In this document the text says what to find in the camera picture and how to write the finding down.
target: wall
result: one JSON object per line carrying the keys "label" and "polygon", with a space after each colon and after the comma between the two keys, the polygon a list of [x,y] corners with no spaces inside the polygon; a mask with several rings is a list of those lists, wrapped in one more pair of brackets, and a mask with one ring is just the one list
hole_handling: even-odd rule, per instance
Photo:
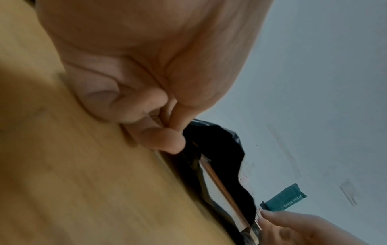
{"label": "wall", "polygon": [[256,204],[296,182],[308,198],[291,211],[370,244],[387,240],[386,13],[385,0],[276,0],[237,82],[199,116],[241,137]]}

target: human hand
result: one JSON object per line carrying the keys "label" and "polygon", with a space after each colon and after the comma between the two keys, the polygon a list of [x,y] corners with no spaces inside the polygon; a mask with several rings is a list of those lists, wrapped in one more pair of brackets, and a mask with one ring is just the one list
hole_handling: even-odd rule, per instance
{"label": "human hand", "polygon": [[318,216],[266,210],[261,215],[262,245],[368,245]]}
{"label": "human hand", "polygon": [[234,83],[271,2],[39,0],[36,9],[83,105],[174,154],[187,124]]}

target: light brown wood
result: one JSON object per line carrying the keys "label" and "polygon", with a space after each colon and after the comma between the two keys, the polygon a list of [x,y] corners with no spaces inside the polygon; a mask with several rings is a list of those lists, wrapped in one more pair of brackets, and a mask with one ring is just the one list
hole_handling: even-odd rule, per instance
{"label": "light brown wood", "polygon": [[233,244],[167,164],[85,112],[22,0],[0,1],[0,244]]}

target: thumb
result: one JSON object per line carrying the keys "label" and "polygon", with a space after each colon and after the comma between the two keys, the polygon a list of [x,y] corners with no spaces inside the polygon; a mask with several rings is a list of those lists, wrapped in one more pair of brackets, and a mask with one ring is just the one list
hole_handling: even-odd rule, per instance
{"label": "thumb", "polygon": [[188,124],[205,109],[183,105],[177,102],[169,117],[169,127],[182,133]]}
{"label": "thumb", "polygon": [[267,210],[262,210],[261,214],[262,217],[270,223],[276,226],[290,228],[306,237],[316,236],[317,232],[321,231],[321,227],[325,226],[327,223],[327,221],[321,217],[308,214],[298,214],[286,211],[270,212]]}

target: wooden surface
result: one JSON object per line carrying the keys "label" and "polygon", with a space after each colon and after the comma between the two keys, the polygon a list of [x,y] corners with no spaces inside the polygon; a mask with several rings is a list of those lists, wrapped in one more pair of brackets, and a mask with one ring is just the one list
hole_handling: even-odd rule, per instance
{"label": "wooden surface", "polygon": [[79,105],[33,8],[0,1],[0,244],[232,244],[181,181]]}

